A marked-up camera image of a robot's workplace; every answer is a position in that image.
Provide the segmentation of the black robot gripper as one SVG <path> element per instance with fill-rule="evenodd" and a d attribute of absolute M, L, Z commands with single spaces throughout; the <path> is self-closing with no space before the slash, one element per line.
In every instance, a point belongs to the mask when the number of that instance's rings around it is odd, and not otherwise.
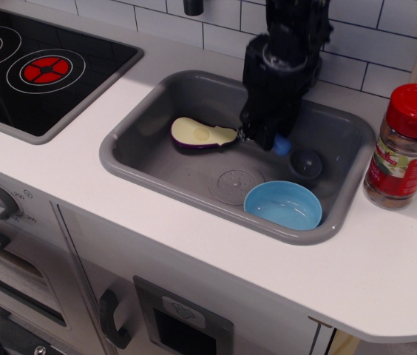
<path fill-rule="evenodd" d="M 288 137 L 299 116 L 302 96 L 318 78 L 318 56 L 307 57 L 301 68 L 278 70 L 265 60 L 268 36 L 251 40 L 245 51 L 243 85 L 248 98 L 240 113 L 241 135 L 265 151 L 276 134 Z"/>

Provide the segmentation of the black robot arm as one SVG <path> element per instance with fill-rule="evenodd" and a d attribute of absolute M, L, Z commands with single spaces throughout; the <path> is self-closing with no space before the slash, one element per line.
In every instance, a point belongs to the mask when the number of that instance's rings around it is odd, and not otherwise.
<path fill-rule="evenodd" d="M 248 98 L 240 113 L 242 138 L 268 151 L 277 136 L 290 135 L 302 97 L 314 87 L 320 50 L 333 30 L 329 1 L 267 1 L 268 32 L 246 47 L 243 85 Z"/>

